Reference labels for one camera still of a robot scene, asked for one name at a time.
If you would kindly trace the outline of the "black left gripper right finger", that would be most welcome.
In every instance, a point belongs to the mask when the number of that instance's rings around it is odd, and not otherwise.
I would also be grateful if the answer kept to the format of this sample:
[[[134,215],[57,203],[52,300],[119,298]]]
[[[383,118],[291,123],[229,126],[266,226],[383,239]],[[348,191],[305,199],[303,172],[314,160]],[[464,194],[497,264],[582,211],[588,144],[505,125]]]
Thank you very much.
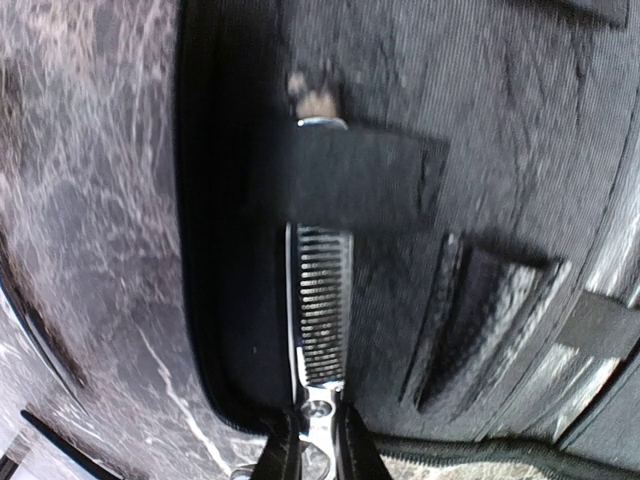
[[[337,478],[390,480],[390,474],[358,411],[345,405],[338,414]]]

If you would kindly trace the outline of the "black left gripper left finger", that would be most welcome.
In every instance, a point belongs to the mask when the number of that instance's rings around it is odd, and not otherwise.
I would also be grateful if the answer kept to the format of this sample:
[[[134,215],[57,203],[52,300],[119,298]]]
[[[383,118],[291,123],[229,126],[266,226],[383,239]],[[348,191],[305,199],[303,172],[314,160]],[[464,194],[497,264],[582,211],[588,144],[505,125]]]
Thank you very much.
[[[251,480],[300,480],[302,478],[300,422],[285,410],[268,424],[267,443],[251,473]]]

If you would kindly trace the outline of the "silver thinning shears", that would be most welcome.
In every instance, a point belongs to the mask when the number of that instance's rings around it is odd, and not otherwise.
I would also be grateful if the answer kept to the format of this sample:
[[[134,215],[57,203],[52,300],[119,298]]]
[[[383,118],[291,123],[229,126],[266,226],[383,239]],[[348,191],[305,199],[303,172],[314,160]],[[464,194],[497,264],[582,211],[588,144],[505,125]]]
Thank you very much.
[[[343,476],[339,420],[351,309],[352,236],[296,223],[281,228],[289,404],[301,443],[326,459],[324,479]]]

